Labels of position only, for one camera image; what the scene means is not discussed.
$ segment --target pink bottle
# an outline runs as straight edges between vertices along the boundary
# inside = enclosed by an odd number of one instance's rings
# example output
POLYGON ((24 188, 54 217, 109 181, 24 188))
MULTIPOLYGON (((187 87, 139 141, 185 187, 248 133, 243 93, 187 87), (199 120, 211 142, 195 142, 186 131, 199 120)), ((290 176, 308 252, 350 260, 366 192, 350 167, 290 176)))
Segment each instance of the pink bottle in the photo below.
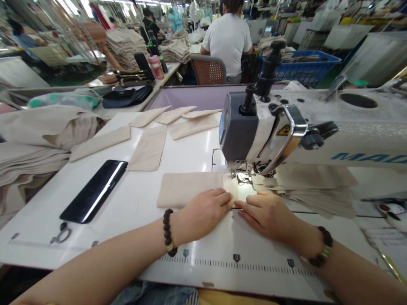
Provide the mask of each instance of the pink bottle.
POLYGON ((164 72, 162 71, 160 58, 157 55, 153 55, 148 58, 151 70, 153 71, 154 77, 157 80, 164 79, 164 72))

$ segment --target white shirt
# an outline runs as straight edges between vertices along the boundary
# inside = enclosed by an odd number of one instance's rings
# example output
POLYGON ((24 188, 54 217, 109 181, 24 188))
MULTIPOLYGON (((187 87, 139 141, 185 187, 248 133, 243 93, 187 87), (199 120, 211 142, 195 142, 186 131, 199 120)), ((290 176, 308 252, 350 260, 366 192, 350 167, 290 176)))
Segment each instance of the white shirt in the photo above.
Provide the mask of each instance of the white shirt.
POLYGON ((236 76, 242 53, 252 47, 249 26, 237 15, 224 14, 209 26, 202 46, 225 63, 227 76, 236 76))

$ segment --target circular hole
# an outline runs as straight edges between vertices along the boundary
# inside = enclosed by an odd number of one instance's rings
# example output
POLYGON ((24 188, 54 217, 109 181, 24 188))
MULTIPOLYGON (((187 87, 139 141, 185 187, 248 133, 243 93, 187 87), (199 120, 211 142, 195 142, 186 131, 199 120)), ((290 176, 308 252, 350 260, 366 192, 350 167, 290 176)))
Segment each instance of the circular hole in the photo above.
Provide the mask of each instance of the circular hole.
POLYGON ((348 104, 362 108, 376 108, 377 103, 368 98, 357 94, 344 93, 341 94, 340 99, 348 104))

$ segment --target industrial sewing machine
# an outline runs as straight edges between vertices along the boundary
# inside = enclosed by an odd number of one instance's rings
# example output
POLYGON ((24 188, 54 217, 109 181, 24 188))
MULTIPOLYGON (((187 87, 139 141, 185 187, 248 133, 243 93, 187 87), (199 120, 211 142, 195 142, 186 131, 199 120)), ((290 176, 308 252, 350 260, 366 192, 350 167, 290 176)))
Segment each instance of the industrial sewing machine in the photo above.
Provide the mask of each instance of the industrial sewing machine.
POLYGON ((219 141, 232 176, 272 177, 284 163, 407 169, 407 98, 379 89, 270 92, 285 42, 273 42, 256 84, 228 93, 219 141))

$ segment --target stack of fabric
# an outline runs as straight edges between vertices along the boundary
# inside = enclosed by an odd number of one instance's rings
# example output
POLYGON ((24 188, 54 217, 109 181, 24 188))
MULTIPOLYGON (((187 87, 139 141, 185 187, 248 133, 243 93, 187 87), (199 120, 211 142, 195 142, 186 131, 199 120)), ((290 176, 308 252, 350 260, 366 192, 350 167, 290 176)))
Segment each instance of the stack of fabric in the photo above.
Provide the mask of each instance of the stack of fabric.
POLYGON ((181 40, 170 43, 161 48, 161 55, 167 62, 180 62, 186 64, 190 61, 190 48, 181 40))
POLYGON ((79 107, 52 105, 0 116, 0 228, 59 171, 71 149, 107 119, 79 107))
POLYGON ((107 48, 123 69, 139 69, 134 59, 135 53, 143 53, 146 58, 150 56, 143 37, 134 30, 116 29, 109 30, 106 33, 108 38, 107 48))
MULTIPOLYGON (((260 44, 259 44, 259 48, 260 48, 260 52, 263 54, 264 57, 266 57, 267 55, 269 55, 271 53, 271 44, 274 41, 286 41, 284 36, 276 36, 276 37, 265 37, 265 38, 261 38, 260 39, 260 44)), ((292 52, 295 51, 295 49, 293 47, 286 47, 284 49, 281 50, 282 53, 282 61, 284 62, 284 60, 286 58, 290 59, 293 54, 289 53, 289 55, 285 55, 287 54, 287 52, 292 52)))
POLYGON ((184 29, 182 29, 181 31, 179 31, 177 33, 172 34, 170 40, 164 40, 162 42, 162 45, 163 46, 169 45, 169 44, 174 43, 176 41, 183 42, 184 44, 187 45, 188 48, 191 46, 190 40, 188 39, 188 33, 184 29))
POLYGON ((346 167, 284 164, 276 171, 274 178, 253 176, 254 189, 297 201, 326 218, 355 216, 350 187, 357 180, 346 167))

